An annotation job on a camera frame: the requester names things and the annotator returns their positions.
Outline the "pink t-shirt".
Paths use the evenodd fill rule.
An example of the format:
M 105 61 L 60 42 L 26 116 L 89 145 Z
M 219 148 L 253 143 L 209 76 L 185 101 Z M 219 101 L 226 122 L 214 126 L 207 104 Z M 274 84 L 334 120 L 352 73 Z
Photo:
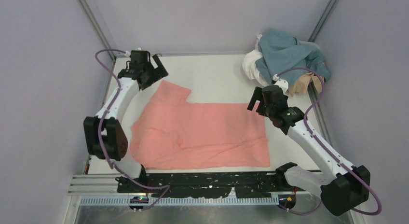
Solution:
M 163 81 L 131 126 L 130 155 L 147 169 L 269 167 L 265 120 L 243 103 L 189 103 Z

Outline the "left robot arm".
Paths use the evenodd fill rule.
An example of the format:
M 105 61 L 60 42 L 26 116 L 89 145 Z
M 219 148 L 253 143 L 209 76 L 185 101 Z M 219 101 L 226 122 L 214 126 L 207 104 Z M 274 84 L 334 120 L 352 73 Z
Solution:
M 95 59 L 110 74 L 116 86 L 96 115 L 87 116 L 83 121 L 87 151 L 105 160 L 110 169 L 116 170 L 136 186 L 151 190 L 145 167 L 128 151 L 128 140 L 121 123 L 138 92 L 168 76 L 168 72 L 159 56 L 151 55 L 149 51 L 116 50 L 128 61 L 124 69 L 115 74 L 99 59 L 98 56 L 104 52 L 105 49 L 96 52 Z

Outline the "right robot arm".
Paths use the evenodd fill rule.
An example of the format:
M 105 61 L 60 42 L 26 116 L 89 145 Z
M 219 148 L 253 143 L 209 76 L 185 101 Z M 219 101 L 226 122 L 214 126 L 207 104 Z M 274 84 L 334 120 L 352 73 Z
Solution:
M 273 126 L 294 140 L 316 163 L 321 174 L 289 162 L 275 170 L 277 180 L 318 197 L 326 209 L 340 216 L 369 198 L 370 172 L 346 160 L 314 129 L 277 85 L 256 87 L 247 109 L 269 118 Z

